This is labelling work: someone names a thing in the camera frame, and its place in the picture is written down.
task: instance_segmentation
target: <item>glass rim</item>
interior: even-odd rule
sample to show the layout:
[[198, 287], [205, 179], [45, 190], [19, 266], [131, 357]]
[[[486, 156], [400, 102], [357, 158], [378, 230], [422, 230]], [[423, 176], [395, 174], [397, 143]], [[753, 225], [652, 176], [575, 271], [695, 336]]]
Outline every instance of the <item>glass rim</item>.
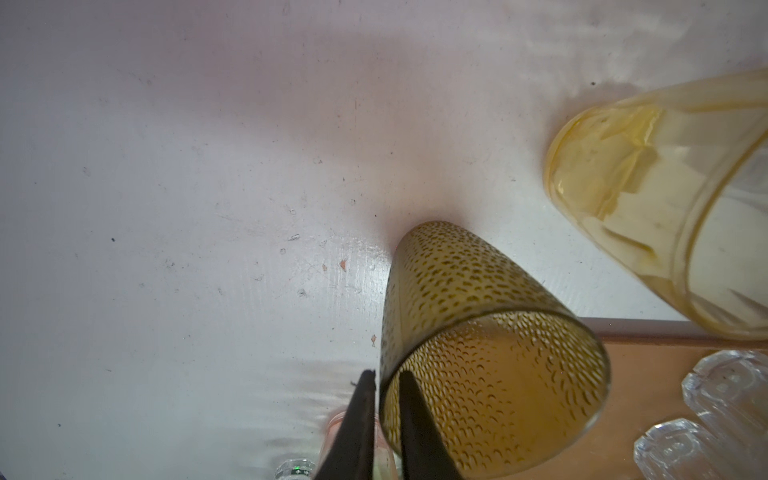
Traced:
[[[504, 473], [504, 474], [501, 474], [501, 475], [488, 475], [488, 476], [483, 476], [483, 477], [473, 477], [473, 479], [476, 479], [476, 480], [490, 480], [491, 478], [502, 478], [502, 477], [505, 477], [505, 476], [508, 476], [508, 475], [516, 475], [516, 474], [518, 474], [520, 472], [524, 472], [526, 470], [534, 468], [535, 466], [541, 465], [542, 463], [546, 462], [547, 460], [550, 460], [551, 458], [554, 458], [556, 455], [559, 455], [565, 449], [567, 449], [568, 447], [570, 447], [571, 445], [576, 443], [577, 440], [579, 440], [582, 436], [584, 436], [584, 434], [587, 431], [589, 431], [592, 428], [592, 426], [594, 426], [596, 421], [600, 418], [600, 415], [602, 414], [603, 410], [605, 409], [605, 406], [606, 406], [607, 401], [608, 401], [608, 397], [609, 397], [609, 395], [611, 393], [611, 387], [612, 387], [612, 384], [613, 384], [613, 377], [612, 377], [612, 372], [611, 372], [611, 358], [608, 355], [608, 351], [605, 349], [605, 345], [603, 344], [602, 340], [597, 335], [597, 333], [593, 332], [591, 328], [589, 328], [588, 326], [584, 325], [581, 321], [579, 321], [579, 319], [578, 319], [578, 317], [576, 317], [576, 315], [574, 315], [573, 313], [571, 313], [571, 315], [565, 315], [565, 314], [563, 314], [561, 312], [556, 312], [554, 310], [548, 310], [548, 309], [537, 309], [537, 308], [531, 308], [531, 309], [510, 309], [509, 307], [505, 307], [505, 308], [489, 310], [488, 312], [484, 312], [484, 313], [479, 313], [479, 314], [467, 316], [467, 317], [458, 319], [458, 320], [456, 320], [454, 322], [451, 322], [448, 325], [441, 326], [440, 328], [435, 329], [434, 332], [431, 332], [429, 335], [427, 335], [426, 338], [424, 338], [423, 340], [418, 342], [412, 349], [410, 349], [406, 355], [402, 356], [402, 358], [397, 362], [396, 367], [392, 370], [391, 374], [389, 374], [389, 375], [387, 375], [385, 377], [383, 375], [384, 372], [382, 372], [382, 377], [380, 379], [380, 384], [379, 384], [379, 418], [380, 419], [384, 419], [386, 417], [385, 413], [384, 413], [384, 407], [386, 405], [386, 394], [389, 392], [389, 388], [392, 385], [392, 380], [395, 378], [395, 375], [397, 375], [397, 372], [399, 372], [400, 369], [402, 368], [402, 364], [405, 363], [406, 360], [408, 360], [408, 358], [410, 358], [410, 356], [413, 355], [413, 353], [416, 350], [418, 350], [425, 343], [427, 343], [429, 340], [434, 339], [437, 335], [439, 335], [439, 334], [441, 334], [443, 332], [447, 332], [450, 329], [454, 329], [455, 327], [460, 326], [460, 325], [462, 325], [464, 323], [467, 323], [467, 322], [471, 322], [472, 320], [481, 319], [481, 318], [486, 317], [486, 316], [498, 315], [499, 313], [546, 313], [548, 315], [554, 315], [554, 316], [560, 317], [562, 319], [565, 319], [565, 320], [571, 322], [572, 324], [576, 325], [576, 327], [579, 327], [579, 328], [585, 330], [587, 333], [589, 333], [591, 338], [597, 340], [598, 350], [599, 350], [599, 352], [601, 354], [601, 357], [603, 358], [605, 366], [606, 366], [606, 368], [605, 368], [605, 373], [606, 373], [606, 376], [605, 376], [605, 378], [606, 378], [606, 382], [605, 382], [605, 396], [604, 396], [603, 402], [601, 402], [601, 404], [600, 404], [600, 407], [597, 410], [595, 410], [594, 414], [592, 416], [590, 416], [590, 418], [584, 423], [584, 427], [578, 432], [578, 434], [573, 435], [572, 438], [569, 438], [568, 442], [565, 443], [562, 446], [562, 448], [553, 451], [551, 453], [551, 455], [544, 457], [541, 461], [537, 462], [535, 465], [531, 465], [530, 467], [524, 468], [523, 470], [518, 470], [518, 471], [512, 472], [512, 473]], [[387, 443], [389, 443], [390, 448], [392, 448], [392, 450], [397, 455], [402, 455], [400, 445], [393, 445], [389, 441], [389, 435], [388, 435], [389, 429], [387, 429], [385, 427], [384, 423], [382, 423], [382, 431], [384, 433], [384, 438], [386, 439]]]

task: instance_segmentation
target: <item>crystal glass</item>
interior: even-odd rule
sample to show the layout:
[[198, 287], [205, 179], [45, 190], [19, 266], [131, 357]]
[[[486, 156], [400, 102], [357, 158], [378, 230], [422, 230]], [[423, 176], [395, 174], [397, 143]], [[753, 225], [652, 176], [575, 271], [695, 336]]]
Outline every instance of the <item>crystal glass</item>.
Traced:
[[703, 358], [683, 381], [683, 398], [751, 470], [768, 472], [768, 356], [724, 350]]
[[545, 187], [682, 314], [768, 339], [768, 68], [582, 112], [549, 148]]
[[315, 470], [314, 462], [306, 458], [286, 460], [275, 471], [275, 480], [307, 480]]
[[556, 455], [594, 423], [610, 385], [592, 331], [503, 253], [447, 222], [419, 225], [397, 246], [381, 345], [389, 444], [400, 451], [407, 369], [465, 478]]
[[647, 480], [756, 480], [704, 427], [677, 419], [651, 427], [634, 443]]

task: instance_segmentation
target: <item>clear glass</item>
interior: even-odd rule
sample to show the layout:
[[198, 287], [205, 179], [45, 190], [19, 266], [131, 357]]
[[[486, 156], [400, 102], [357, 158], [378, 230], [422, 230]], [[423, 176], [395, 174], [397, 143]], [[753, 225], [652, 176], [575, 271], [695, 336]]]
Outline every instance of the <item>clear glass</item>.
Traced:
[[[339, 427], [344, 420], [345, 411], [331, 415], [328, 425], [326, 425], [326, 436], [323, 439], [323, 447], [320, 449], [320, 461], [318, 465], [323, 465], [323, 461], [326, 459], [328, 452], [330, 452], [333, 446], [333, 441], [336, 439], [336, 434], [339, 433]], [[392, 453], [392, 449], [389, 447], [384, 432], [379, 424], [379, 416], [374, 415], [376, 424], [374, 426], [373, 437], [373, 473], [372, 480], [397, 480], [397, 465], [395, 464], [395, 456]]]
[[314, 462], [306, 458], [292, 458], [283, 462], [275, 471], [275, 479], [307, 480], [315, 471]]
[[399, 372], [419, 382], [468, 479], [520, 472], [593, 425], [611, 373], [600, 340], [543, 286], [447, 222], [411, 230], [389, 272], [379, 417], [400, 450]]
[[734, 456], [768, 472], [768, 356], [724, 350], [696, 364], [683, 398]]
[[768, 68], [582, 112], [550, 146], [545, 186], [682, 314], [768, 339]]
[[755, 480], [704, 427], [677, 419], [651, 427], [634, 443], [647, 480]]

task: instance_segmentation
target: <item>scratch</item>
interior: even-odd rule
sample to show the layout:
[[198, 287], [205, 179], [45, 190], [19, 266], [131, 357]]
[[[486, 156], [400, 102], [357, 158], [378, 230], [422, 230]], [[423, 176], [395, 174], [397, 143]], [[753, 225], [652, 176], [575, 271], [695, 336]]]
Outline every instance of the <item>scratch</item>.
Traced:
[[364, 181], [366, 181], [365, 178], [358, 178], [356, 180], [350, 180], [350, 181], [345, 180], [343, 184], [339, 185], [338, 187], [334, 187], [333, 190], [338, 191], [338, 190], [341, 190], [342, 188], [346, 188], [347, 185], [357, 184], [359, 182], [364, 182]]
[[221, 217], [221, 218], [223, 218], [225, 220], [229, 220], [230, 222], [241, 222], [242, 221], [239, 218], [232, 218], [229, 215], [217, 214], [217, 216], [219, 216], [219, 217]]

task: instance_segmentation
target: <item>white painted wood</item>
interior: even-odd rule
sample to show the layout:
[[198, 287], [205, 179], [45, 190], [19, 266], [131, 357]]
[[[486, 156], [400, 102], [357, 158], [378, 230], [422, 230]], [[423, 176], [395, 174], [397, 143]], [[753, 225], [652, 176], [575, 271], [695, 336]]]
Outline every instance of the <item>white painted wood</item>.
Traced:
[[590, 105], [765, 65], [767, 8], [0, 3], [0, 471], [269, 478], [316, 455], [422, 220], [579, 315], [679, 320], [553, 208], [542, 158]]

